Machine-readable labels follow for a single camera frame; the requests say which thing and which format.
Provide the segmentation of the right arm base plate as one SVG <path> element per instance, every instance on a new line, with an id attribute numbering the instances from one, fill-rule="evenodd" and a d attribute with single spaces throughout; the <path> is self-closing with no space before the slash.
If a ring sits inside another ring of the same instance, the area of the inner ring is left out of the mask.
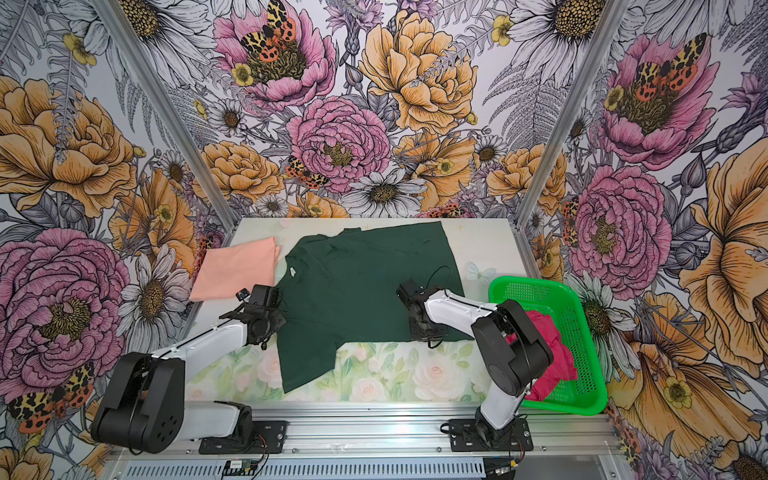
<path id="1" fill-rule="evenodd" d="M 485 420 L 451 419 L 440 425 L 449 437 L 452 452 L 529 452 L 534 449 L 525 417 L 515 418 L 502 429 L 493 429 Z"/>

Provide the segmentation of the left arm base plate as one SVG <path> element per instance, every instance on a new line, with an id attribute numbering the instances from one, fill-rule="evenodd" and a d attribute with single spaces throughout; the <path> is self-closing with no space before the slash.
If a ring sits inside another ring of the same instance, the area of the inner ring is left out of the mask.
<path id="1" fill-rule="evenodd" d="M 201 455 L 280 454 L 286 439 L 286 421 L 254 421 L 247 419 L 238 424 L 226 437 L 208 437 L 201 440 Z"/>

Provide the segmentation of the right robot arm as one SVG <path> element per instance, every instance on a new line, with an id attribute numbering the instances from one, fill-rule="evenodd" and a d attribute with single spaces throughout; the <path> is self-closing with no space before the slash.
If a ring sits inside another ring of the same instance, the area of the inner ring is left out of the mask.
<path id="1" fill-rule="evenodd" d="M 396 294 L 409 312 L 412 339 L 434 347 L 450 329 L 471 337 L 491 379 L 472 419 L 452 419 L 440 426 L 451 450 L 520 455 L 533 450 L 520 408 L 553 364 L 554 354 L 522 306 L 514 300 L 480 303 L 413 280 L 401 283 Z"/>

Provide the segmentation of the green plastic laundry basket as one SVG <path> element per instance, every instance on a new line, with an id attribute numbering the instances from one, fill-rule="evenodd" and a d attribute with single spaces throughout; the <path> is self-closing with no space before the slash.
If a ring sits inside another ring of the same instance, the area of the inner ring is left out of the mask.
<path id="1" fill-rule="evenodd" d="M 604 411 L 606 382 L 580 298 L 571 288 L 550 280 L 501 276 L 490 283 L 488 298 L 492 303 L 514 300 L 526 311 L 550 316 L 574 358 L 578 378 L 560 382 L 542 401 L 524 400 L 524 408 L 582 416 Z"/>

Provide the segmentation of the dark green t-shirt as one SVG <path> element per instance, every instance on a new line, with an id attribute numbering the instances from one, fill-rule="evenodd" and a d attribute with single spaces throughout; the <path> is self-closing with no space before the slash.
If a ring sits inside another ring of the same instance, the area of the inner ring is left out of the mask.
<path id="1" fill-rule="evenodd" d="M 464 288 L 439 222 L 301 238 L 277 284 L 286 323 L 277 334 L 282 389 L 289 393 L 332 370 L 346 343 L 408 342 L 401 283 Z"/>

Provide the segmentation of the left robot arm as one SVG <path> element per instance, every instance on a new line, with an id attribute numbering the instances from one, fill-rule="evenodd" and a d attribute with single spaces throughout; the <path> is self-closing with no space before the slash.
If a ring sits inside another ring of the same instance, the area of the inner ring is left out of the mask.
<path id="1" fill-rule="evenodd" d="M 92 438 L 133 454 L 159 454 L 187 441 L 198 443 L 202 455 L 281 453 L 286 422 L 257 420 L 246 404 L 185 396 L 189 379 L 246 346 L 266 348 L 285 324 L 278 288 L 255 285 L 236 297 L 238 306 L 219 324 L 152 353 L 123 355 L 91 423 Z"/>

